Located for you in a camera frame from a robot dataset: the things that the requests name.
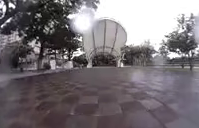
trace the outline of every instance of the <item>paved plaza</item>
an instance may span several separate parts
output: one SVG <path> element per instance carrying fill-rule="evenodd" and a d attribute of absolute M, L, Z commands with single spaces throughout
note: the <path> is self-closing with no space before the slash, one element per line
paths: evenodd
<path fill-rule="evenodd" d="M 199 70 L 92 68 L 4 81 L 0 128 L 199 128 Z"/>

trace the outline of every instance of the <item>shrub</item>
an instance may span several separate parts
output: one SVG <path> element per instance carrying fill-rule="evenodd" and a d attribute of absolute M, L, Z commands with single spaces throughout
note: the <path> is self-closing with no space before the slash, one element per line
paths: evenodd
<path fill-rule="evenodd" d="M 51 69 L 51 65 L 49 63 L 44 63 L 43 64 L 43 68 L 46 70 L 50 70 Z"/>

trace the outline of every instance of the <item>tent-like roof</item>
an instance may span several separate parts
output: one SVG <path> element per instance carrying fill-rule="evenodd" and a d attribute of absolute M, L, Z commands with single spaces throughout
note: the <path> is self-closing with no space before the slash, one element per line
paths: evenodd
<path fill-rule="evenodd" d="M 88 59 L 105 53 L 118 57 L 126 41 L 125 29 L 118 22 L 105 18 L 95 22 L 92 29 L 83 35 L 84 51 Z"/>

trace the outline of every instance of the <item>sky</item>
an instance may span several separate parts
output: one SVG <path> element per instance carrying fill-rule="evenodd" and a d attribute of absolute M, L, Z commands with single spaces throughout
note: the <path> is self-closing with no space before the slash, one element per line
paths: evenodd
<path fill-rule="evenodd" d="M 126 44 L 139 45 L 149 39 L 158 49 L 182 13 L 199 14 L 199 0 L 100 0 L 95 17 L 121 23 L 128 35 Z"/>

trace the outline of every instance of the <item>support column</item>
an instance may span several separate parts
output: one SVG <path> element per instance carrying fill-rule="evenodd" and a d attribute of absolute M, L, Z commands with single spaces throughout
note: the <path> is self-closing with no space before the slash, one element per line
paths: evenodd
<path fill-rule="evenodd" d="M 87 68 L 92 68 L 93 67 L 93 62 L 92 60 L 88 60 Z"/>
<path fill-rule="evenodd" d="M 124 67 L 124 64 L 123 64 L 123 62 L 121 61 L 121 58 L 119 58 L 119 59 L 117 60 L 117 67 Z"/>

